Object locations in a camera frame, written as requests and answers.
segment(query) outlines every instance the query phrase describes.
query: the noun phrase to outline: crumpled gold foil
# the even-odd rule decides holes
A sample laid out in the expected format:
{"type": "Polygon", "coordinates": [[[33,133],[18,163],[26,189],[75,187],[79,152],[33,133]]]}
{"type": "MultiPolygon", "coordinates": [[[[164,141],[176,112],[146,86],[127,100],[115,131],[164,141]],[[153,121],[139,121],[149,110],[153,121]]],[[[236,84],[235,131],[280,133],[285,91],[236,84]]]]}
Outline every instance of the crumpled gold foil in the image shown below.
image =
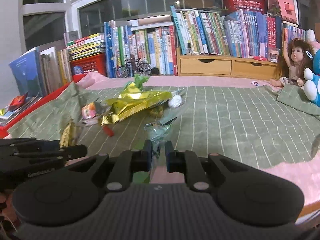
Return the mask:
{"type": "Polygon", "coordinates": [[[101,119],[101,125],[114,124],[129,116],[169,100],[172,93],[168,91],[141,91],[134,82],[130,83],[118,96],[107,100],[111,106],[109,112],[101,119]]]}

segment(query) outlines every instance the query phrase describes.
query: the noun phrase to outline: red basket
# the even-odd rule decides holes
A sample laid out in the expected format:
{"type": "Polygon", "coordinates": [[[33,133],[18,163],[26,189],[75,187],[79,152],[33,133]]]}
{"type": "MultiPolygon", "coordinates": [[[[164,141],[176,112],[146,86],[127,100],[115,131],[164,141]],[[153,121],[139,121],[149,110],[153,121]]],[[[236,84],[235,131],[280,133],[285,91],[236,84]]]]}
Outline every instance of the red basket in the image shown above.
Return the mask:
{"type": "Polygon", "coordinates": [[[234,12],[239,9],[258,11],[263,14],[266,0],[223,0],[228,12],[234,12]]]}
{"type": "Polygon", "coordinates": [[[97,55],[76,59],[70,61],[70,67],[79,66],[85,74],[89,72],[99,72],[106,76],[106,54],[99,53],[97,55]]]}

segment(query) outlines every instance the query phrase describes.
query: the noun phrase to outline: wooden drawer unit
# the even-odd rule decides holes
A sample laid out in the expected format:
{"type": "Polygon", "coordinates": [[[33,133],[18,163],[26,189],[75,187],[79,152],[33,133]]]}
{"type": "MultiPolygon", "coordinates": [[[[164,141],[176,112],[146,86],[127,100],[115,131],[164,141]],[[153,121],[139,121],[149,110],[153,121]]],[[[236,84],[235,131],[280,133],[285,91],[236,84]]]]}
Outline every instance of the wooden drawer unit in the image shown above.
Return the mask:
{"type": "Polygon", "coordinates": [[[278,78],[279,74],[277,66],[267,61],[257,63],[235,59],[232,64],[232,75],[269,80],[270,78],[278,78]]]}
{"type": "Polygon", "coordinates": [[[231,60],[180,59],[180,74],[186,75],[231,75],[231,60]]]}
{"type": "Polygon", "coordinates": [[[225,55],[181,55],[177,49],[179,76],[223,76],[257,80],[278,79],[280,68],[269,61],[225,55]]]}

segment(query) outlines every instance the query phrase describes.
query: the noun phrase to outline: screw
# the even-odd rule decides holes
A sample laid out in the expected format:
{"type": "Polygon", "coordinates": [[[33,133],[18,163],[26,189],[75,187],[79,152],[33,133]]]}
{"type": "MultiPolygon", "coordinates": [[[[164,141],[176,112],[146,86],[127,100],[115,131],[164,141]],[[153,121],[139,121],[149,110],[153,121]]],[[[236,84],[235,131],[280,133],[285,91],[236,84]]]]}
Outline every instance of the screw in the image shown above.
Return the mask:
{"type": "Polygon", "coordinates": [[[197,190],[206,190],[209,188],[209,184],[203,181],[196,182],[193,187],[197,190]]]}
{"type": "Polygon", "coordinates": [[[122,185],[119,182],[110,182],[107,184],[108,190],[115,191],[115,190],[120,190],[121,188],[122,188],[122,185]]]}

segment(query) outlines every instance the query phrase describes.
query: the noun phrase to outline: textured black surface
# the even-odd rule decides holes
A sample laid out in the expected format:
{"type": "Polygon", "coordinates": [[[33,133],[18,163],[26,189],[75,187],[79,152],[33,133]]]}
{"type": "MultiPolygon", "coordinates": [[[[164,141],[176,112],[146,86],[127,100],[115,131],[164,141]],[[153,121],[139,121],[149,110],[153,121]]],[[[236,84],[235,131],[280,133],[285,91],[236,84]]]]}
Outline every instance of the textured black surface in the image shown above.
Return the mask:
{"type": "Polygon", "coordinates": [[[109,193],[86,218],[67,226],[20,227],[21,240],[293,240],[294,224],[275,228],[243,225],[225,215],[207,193],[185,184],[132,184],[109,193]]]}

